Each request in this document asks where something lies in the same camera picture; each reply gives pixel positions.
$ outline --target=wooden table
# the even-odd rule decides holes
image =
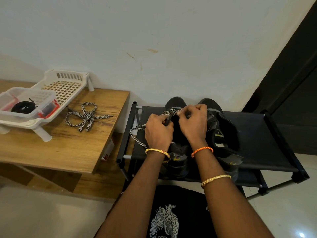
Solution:
[[[29,82],[0,80],[0,92],[12,87],[29,88],[32,85],[33,83]],[[14,164],[23,171],[73,191],[75,186],[65,187],[63,179],[71,176],[74,182],[78,182],[81,174],[91,174],[97,170],[129,93],[109,89],[95,89],[90,92],[88,88],[84,88],[69,104],[69,108],[81,112],[83,102],[93,102],[98,107],[97,116],[113,117],[95,120],[89,132],[83,130],[80,133],[76,127],[70,127],[65,123],[68,111],[63,110],[52,122],[43,126],[53,136],[49,142],[44,142],[32,130],[11,128],[9,133],[0,135],[0,162],[6,163],[2,164],[6,170],[9,164]],[[69,120],[72,123],[82,121],[76,116],[71,116]],[[60,171],[58,176],[63,176],[62,180],[56,180],[56,170]]]

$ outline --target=bracelet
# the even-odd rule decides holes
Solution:
[[[168,154],[168,152],[165,152],[165,151],[163,151],[163,150],[156,149],[156,148],[148,148],[148,149],[146,149],[146,150],[145,150],[145,154],[147,155],[148,151],[150,151],[150,150],[157,151],[157,152],[160,152],[161,154],[166,155],[166,156],[168,157],[168,160],[164,160],[163,163],[167,163],[168,161],[171,160],[171,157],[170,157],[170,155]]]
[[[208,184],[209,182],[212,182],[216,179],[220,179],[220,178],[224,178],[224,177],[229,177],[231,179],[231,176],[230,175],[220,175],[220,176],[215,176],[213,178],[209,178],[208,180],[204,180],[202,183],[201,183],[201,188],[203,188],[206,184]]]
[[[210,148],[210,147],[202,147],[202,148],[199,148],[199,149],[195,150],[194,152],[192,152],[192,154],[191,154],[192,158],[195,156],[195,154],[196,154],[198,151],[201,151],[201,150],[203,150],[203,149],[211,149],[211,151],[214,152],[214,150],[213,150],[212,148]]]

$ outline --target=floor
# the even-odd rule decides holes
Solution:
[[[317,157],[296,155],[310,179],[250,201],[276,238],[317,237]],[[263,171],[263,176],[270,187],[288,180],[291,174]],[[173,181],[169,184],[203,192],[199,183]],[[250,196],[257,189],[244,188],[244,191]],[[3,187],[0,189],[1,237],[92,238],[111,206],[111,202]]]

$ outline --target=shoelace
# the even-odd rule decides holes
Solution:
[[[85,109],[86,105],[94,105],[94,109],[92,111],[87,111]],[[91,126],[93,125],[93,121],[95,119],[107,119],[109,117],[113,117],[113,115],[102,115],[102,116],[95,116],[95,111],[97,110],[97,105],[95,103],[89,103],[89,102],[85,102],[81,105],[81,111],[83,112],[83,114],[76,112],[74,110],[71,110],[70,108],[68,108],[71,112],[66,114],[65,117],[65,123],[67,125],[69,125],[70,127],[79,127],[78,131],[81,132],[82,129],[85,127],[85,125],[88,123],[87,127],[85,128],[86,131],[89,131]],[[68,117],[70,115],[76,115],[78,117],[80,117],[81,119],[83,119],[84,121],[79,123],[79,124],[72,124],[71,122],[69,122]]]
[[[162,115],[168,115],[168,116],[170,116],[170,115],[175,115],[178,111],[179,111],[179,109],[171,108],[170,111],[164,111],[163,113],[160,114],[160,116],[162,116]],[[148,148],[148,146],[146,146],[144,143],[142,143],[140,140],[138,140],[138,139],[132,134],[132,131],[133,131],[133,130],[138,130],[138,131],[139,131],[139,130],[145,130],[145,128],[146,128],[146,124],[137,125],[137,127],[130,129],[129,134],[130,134],[130,136],[133,138],[133,140],[134,140],[137,144],[141,145],[141,146],[144,147],[144,148]]]

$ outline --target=black t-shirt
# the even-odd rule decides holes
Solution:
[[[146,237],[217,237],[205,195],[179,186],[157,186]]]

